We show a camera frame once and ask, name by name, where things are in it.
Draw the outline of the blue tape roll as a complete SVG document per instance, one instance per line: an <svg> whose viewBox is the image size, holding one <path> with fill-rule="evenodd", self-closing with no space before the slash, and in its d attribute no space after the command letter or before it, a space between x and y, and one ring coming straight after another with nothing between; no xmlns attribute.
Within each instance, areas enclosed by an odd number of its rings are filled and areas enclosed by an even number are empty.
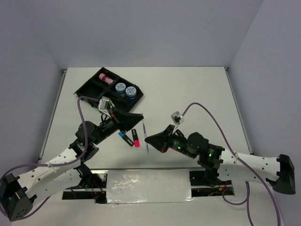
<svg viewBox="0 0 301 226"><path fill-rule="evenodd" d="M126 97L129 99L129 100L134 100L137 96L137 89L136 87L134 86L129 86L126 88L125 90L125 94L126 94Z"/></svg>
<svg viewBox="0 0 301 226"><path fill-rule="evenodd" d="M115 85L115 91L120 94L120 95L124 95L126 92L126 85L125 83L119 82Z"/></svg>

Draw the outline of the blue highlighter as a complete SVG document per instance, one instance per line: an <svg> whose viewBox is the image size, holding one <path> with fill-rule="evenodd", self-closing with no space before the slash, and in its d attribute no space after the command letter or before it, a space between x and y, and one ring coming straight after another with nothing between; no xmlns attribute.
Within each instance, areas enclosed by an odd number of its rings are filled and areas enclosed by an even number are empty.
<svg viewBox="0 0 301 226"><path fill-rule="evenodd" d="M120 131L119 132L119 136L129 145L129 146L133 146L134 143L133 141L126 135L126 133Z"/></svg>

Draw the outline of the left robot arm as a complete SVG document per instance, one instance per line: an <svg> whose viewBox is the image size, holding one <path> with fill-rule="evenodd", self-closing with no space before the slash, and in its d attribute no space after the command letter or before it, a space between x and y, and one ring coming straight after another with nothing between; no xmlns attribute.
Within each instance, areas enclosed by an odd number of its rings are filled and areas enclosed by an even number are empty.
<svg viewBox="0 0 301 226"><path fill-rule="evenodd" d="M14 222L30 217L33 206L43 205L50 196L73 186L91 185L92 172L85 164L97 152L97 144L117 130L129 131L143 120L140 113L125 113L115 108L99 125L82 121L76 139L62 153L46 163L15 166L0 179L0 210Z"/></svg>

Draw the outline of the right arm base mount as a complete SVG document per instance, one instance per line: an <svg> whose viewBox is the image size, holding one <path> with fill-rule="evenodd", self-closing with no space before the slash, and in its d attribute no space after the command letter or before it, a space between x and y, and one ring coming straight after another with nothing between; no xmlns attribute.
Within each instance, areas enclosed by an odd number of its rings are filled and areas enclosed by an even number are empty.
<svg viewBox="0 0 301 226"><path fill-rule="evenodd" d="M224 190L226 190L224 195L234 195L230 180L219 181L206 178L204 170L189 171L189 177L192 197L222 196Z"/></svg>

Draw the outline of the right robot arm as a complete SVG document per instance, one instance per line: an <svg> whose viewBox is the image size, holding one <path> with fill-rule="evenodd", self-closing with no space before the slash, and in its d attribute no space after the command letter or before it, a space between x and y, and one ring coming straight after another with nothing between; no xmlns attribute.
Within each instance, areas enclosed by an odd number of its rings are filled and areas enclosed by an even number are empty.
<svg viewBox="0 0 301 226"><path fill-rule="evenodd" d="M260 157L232 153L228 148L209 143L198 132L185 137L173 125L158 134L146 137L145 142L161 153L173 149L197 159L198 165L205 169L205 181L209 184L224 181L264 182L275 192L288 195L296 193L294 165L287 155Z"/></svg>

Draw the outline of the silver foil panel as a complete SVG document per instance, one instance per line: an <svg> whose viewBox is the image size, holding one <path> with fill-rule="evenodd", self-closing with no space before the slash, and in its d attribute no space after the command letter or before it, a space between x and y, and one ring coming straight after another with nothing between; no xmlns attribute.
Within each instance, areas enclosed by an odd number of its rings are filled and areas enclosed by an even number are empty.
<svg viewBox="0 0 301 226"><path fill-rule="evenodd" d="M187 169L109 171L106 199L112 204L174 203L194 200Z"/></svg>

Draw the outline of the pink cap glue bottle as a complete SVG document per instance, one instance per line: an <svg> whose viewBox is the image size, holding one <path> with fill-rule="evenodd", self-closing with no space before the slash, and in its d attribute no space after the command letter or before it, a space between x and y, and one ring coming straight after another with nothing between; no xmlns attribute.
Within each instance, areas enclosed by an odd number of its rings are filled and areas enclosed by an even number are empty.
<svg viewBox="0 0 301 226"><path fill-rule="evenodd" d="M106 84L108 84L108 85L111 85L113 82L114 82L114 80L113 79L111 79L110 77L108 77L106 74L104 74L104 73L101 73L99 76L98 76L98 78L100 79L100 80L102 80L102 81L104 81Z"/></svg>

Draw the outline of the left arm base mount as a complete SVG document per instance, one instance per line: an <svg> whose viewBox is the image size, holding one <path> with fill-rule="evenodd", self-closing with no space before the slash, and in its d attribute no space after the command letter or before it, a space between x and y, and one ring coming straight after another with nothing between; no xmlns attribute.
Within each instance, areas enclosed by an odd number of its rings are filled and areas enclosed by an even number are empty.
<svg viewBox="0 0 301 226"><path fill-rule="evenodd" d="M77 168L80 181L78 185L63 191L63 200L93 200L96 204L106 204L107 171L93 171L85 164Z"/></svg>

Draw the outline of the pink highlighter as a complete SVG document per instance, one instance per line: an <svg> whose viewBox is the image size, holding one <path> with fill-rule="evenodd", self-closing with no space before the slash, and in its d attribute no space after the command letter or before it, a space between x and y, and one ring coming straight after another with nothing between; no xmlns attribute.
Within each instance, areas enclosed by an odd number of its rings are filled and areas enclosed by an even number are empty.
<svg viewBox="0 0 301 226"><path fill-rule="evenodd" d="M140 142L139 142L139 138L138 138L136 129L132 129L131 132L132 132L132 137L133 137L133 141L134 141L134 146L140 147Z"/></svg>

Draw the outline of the black compartment tray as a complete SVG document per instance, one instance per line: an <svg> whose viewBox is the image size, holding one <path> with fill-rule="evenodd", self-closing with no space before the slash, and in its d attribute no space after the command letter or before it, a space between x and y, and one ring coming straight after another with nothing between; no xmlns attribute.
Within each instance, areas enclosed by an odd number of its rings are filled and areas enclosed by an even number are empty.
<svg viewBox="0 0 301 226"><path fill-rule="evenodd" d="M114 80L111 85L106 84L104 81L100 80L98 76L104 73L108 77ZM125 83L126 87L134 86L137 89L137 96L134 100L129 100L126 94L120 95L115 91L115 85L119 82ZM101 99L103 96L108 97L112 100L114 105L121 109L122 111L129 112L138 103L138 101L143 97L143 92L141 89L115 74L114 72L102 67L96 72L90 79L88 79L78 90L75 91L77 97L87 96L91 98Z"/></svg>

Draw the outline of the blue white pen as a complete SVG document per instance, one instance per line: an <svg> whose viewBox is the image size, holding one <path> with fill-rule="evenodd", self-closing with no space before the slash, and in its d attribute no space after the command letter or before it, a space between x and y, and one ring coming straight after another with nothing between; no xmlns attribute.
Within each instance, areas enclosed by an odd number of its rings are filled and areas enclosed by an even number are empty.
<svg viewBox="0 0 301 226"><path fill-rule="evenodd" d="M146 127L145 127L145 123L143 122L143 134L144 134L144 141L147 138L147 133L146 133ZM148 143L145 141L145 145L146 145L146 151L147 154L149 155L149 146Z"/></svg>

